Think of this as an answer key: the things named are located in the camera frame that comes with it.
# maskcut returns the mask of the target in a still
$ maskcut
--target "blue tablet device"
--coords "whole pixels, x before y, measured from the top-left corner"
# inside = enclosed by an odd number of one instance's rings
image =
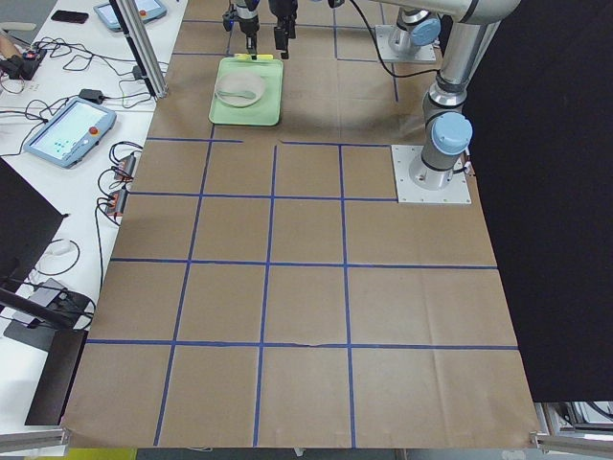
[[[73,98],[26,143],[24,150],[70,168],[100,142],[116,118],[113,110]]]
[[[136,8],[141,14],[143,22],[146,24],[153,19],[166,15],[167,13],[166,7],[159,0],[136,0]],[[118,32],[122,29],[122,27],[119,25],[115,12],[108,3],[94,7],[94,11],[102,20],[104,25],[111,31]]]

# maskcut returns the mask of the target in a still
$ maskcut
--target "yellow object on floor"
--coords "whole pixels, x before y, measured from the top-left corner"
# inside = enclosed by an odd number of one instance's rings
[[[136,448],[71,448],[67,460],[134,460]],[[27,460],[57,460],[58,457],[26,457]]]

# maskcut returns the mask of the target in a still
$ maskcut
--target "blue joint cap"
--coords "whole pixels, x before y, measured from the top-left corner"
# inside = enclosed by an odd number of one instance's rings
[[[441,33],[441,21],[438,17],[426,19],[411,32],[411,42],[417,46],[425,46],[434,43]]]
[[[432,126],[432,142],[445,155],[459,155],[468,147],[470,139],[472,125],[461,113],[444,113]]]

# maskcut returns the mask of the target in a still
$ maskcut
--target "black wall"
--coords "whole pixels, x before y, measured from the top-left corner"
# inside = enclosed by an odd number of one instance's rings
[[[534,400],[613,401],[613,1],[524,0],[465,115]]]

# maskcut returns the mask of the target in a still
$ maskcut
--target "yellow object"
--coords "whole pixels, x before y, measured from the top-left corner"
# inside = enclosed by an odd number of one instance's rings
[[[135,460],[136,448],[71,448],[65,457],[26,457],[26,460]]]
[[[240,60],[247,60],[247,59],[252,60],[251,55],[247,55],[246,53],[237,53],[234,55],[234,57]],[[256,58],[257,59],[255,60],[270,60],[270,59],[274,59],[275,57],[272,55],[256,55]]]

